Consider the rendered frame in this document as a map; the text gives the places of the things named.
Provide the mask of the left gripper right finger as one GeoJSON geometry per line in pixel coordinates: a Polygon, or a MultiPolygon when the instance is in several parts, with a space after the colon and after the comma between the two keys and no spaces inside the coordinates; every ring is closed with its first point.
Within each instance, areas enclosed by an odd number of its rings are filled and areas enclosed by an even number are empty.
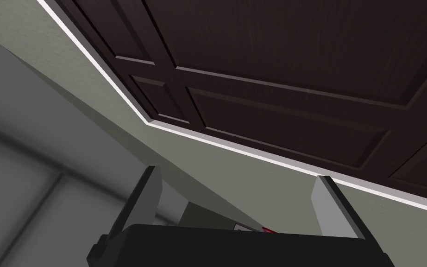
{"type": "Polygon", "coordinates": [[[316,177],[311,202],[323,236],[364,239],[326,176],[316,177]]]}

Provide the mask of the dark brown panelled door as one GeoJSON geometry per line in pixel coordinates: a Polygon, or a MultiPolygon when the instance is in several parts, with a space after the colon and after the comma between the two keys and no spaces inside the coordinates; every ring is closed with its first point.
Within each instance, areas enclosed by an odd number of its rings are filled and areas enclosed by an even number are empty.
{"type": "Polygon", "coordinates": [[[427,0],[56,0],[148,117],[427,198],[427,0]]]}

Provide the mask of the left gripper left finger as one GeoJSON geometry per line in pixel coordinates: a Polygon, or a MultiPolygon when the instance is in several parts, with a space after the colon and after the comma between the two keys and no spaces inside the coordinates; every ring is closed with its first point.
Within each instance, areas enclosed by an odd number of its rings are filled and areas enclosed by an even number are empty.
{"type": "Polygon", "coordinates": [[[113,239],[131,225],[153,224],[162,190],[160,167],[148,166],[116,218],[108,239],[113,239]]]}

